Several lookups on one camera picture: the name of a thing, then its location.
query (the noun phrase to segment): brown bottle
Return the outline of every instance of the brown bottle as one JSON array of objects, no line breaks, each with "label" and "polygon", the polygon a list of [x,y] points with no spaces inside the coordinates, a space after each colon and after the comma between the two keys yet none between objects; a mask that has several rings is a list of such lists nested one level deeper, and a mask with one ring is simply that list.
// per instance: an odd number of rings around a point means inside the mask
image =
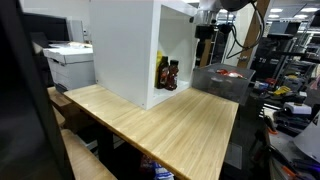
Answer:
[{"label": "brown bottle", "polygon": [[167,76],[168,76],[168,56],[162,56],[159,68],[158,68],[158,80],[157,80],[157,88],[163,89],[166,86]]},{"label": "brown bottle", "polygon": [[178,79],[178,64],[179,61],[171,60],[169,66],[169,75],[167,77],[166,89],[169,91],[173,91],[177,89],[177,79]]}]

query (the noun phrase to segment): butcher block tabletop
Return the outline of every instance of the butcher block tabletop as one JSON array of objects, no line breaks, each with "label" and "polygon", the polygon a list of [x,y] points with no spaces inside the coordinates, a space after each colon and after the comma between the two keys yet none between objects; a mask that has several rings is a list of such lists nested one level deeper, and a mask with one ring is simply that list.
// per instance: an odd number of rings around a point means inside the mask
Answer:
[{"label": "butcher block tabletop", "polygon": [[178,178],[219,178],[238,103],[193,88],[149,110],[100,85],[64,95]]}]

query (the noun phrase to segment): bottle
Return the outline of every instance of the bottle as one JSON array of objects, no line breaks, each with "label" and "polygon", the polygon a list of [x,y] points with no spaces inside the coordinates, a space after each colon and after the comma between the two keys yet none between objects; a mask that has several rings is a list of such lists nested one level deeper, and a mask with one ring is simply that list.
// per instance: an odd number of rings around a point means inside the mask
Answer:
[{"label": "bottle", "polygon": [[166,89],[169,91],[173,91],[177,89],[177,79],[178,79],[178,64],[179,61],[171,60],[169,66],[169,75],[167,77]]},{"label": "bottle", "polygon": [[163,89],[166,86],[167,76],[168,76],[168,56],[162,56],[159,68],[158,68],[158,81],[157,88]]},{"label": "bottle", "polygon": [[157,82],[158,82],[158,76],[159,76],[159,65],[161,63],[162,59],[162,52],[157,51],[157,61],[156,61],[156,75],[155,75],[155,80],[154,80],[154,86],[157,87]]}]

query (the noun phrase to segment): black wire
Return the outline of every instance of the black wire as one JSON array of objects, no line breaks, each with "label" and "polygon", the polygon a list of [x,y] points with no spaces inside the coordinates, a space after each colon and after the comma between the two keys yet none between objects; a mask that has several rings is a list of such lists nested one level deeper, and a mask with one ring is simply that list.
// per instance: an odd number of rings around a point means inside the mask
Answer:
[{"label": "black wire", "polygon": [[[260,40],[261,40],[261,38],[262,38],[262,36],[263,36],[264,30],[265,30],[264,18],[263,18],[262,14],[260,13],[260,11],[258,10],[258,8],[255,6],[255,4],[254,4],[253,2],[251,2],[251,5],[252,5],[253,8],[255,9],[255,13],[257,14],[257,17],[259,18],[259,21],[260,21],[260,32],[259,32],[259,36],[258,36],[257,40],[255,41],[255,43],[253,43],[252,45],[250,45],[250,46],[248,46],[248,47],[245,47],[245,46],[241,45],[241,43],[238,41],[238,39],[237,39],[237,29],[236,29],[236,27],[235,27],[234,25],[232,25],[232,35],[233,35],[233,37],[234,37],[235,40],[234,40],[234,42],[233,42],[233,44],[232,44],[232,47],[231,47],[231,49],[230,49],[230,51],[229,51],[229,53],[228,53],[228,55],[227,55],[227,59],[232,58],[232,57],[234,57],[234,56],[236,56],[236,55],[238,55],[238,54],[240,54],[240,53],[242,53],[242,52],[244,52],[244,51],[247,51],[247,50],[255,47],[256,45],[259,44],[259,42],[260,42]],[[243,50],[242,50],[242,51],[239,51],[239,52],[237,52],[237,53],[235,53],[235,54],[233,54],[232,56],[229,56],[230,53],[231,53],[231,51],[232,51],[233,48],[234,48],[234,44],[235,44],[235,43],[237,43],[238,46],[240,46],[241,48],[243,48]]]}]

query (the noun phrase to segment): shelf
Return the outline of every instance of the shelf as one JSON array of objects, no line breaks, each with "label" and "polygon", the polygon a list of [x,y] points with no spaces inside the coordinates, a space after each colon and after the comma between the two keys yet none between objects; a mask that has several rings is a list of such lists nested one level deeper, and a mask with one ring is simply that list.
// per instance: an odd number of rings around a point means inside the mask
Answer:
[{"label": "shelf", "polygon": [[175,96],[181,91],[184,91],[190,87],[190,83],[186,81],[180,81],[178,80],[177,82],[178,87],[176,90],[173,91],[168,91],[166,89],[157,89],[154,88],[154,93],[153,93],[153,103],[154,105],[161,103],[162,101],[165,101],[166,99]]}]

